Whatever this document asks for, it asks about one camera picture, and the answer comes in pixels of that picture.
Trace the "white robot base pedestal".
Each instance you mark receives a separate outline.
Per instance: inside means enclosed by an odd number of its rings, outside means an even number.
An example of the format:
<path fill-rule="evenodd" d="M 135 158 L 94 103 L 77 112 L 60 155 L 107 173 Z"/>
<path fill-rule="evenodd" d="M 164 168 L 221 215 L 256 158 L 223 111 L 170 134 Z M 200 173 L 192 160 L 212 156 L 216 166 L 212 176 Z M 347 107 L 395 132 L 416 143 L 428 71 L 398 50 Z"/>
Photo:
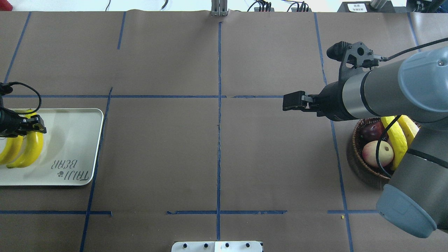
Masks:
<path fill-rule="evenodd" d="M 175 242 L 172 252 L 263 252 L 259 241 L 184 241 Z"/>

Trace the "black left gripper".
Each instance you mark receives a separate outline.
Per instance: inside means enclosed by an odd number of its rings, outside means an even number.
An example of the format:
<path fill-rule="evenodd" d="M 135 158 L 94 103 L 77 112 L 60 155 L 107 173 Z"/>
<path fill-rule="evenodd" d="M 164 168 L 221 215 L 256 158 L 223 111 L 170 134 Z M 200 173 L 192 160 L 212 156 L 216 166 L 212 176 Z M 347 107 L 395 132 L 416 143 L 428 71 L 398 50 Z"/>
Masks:
<path fill-rule="evenodd" d="M 42 134 L 47 133 L 47 128 L 39 127 L 25 127 L 23 126 L 44 126 L 44 121 L 41 116 L 31 116 L 25 118 L 19 116 L 11 110 L 2 107 L 0 110 L 0 137 L 15 138 L 18 136 L 25 136 L 29 132 L 38 132 Z"/>

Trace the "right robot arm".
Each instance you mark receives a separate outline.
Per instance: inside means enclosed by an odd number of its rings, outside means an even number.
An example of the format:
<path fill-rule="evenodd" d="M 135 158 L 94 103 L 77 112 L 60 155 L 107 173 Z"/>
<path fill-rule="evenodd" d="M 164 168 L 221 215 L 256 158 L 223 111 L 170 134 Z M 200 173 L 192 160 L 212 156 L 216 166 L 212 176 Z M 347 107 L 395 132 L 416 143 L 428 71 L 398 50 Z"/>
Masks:
<path fill-rule="evenodd" d="M 327 56 L 341 63 L 338 81 L 319 94 L 283 96 L 282 109 L 332 121 L 379 118 L 394 150 L 393 174 L 376 209 L 418 238 L 447 232 L 447 47 L 379 67 L 390 57 L 362 42 L 339 42 Z"/>

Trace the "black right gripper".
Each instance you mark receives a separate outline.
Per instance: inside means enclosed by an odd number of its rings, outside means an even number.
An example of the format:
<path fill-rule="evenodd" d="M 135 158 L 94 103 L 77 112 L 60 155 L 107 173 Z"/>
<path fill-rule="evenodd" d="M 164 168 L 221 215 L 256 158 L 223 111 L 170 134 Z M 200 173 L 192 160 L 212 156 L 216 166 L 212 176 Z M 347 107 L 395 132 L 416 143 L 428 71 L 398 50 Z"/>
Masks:
<path fill-rule="evenodd" d="M 317 112 L 332 121 L 346 121 L 347 110 L 342 99 L 343 84 L 326 85 L 317 95 L 309 96 L 305 91 L 296 91 L 283 96 L 283 111 Z"/>

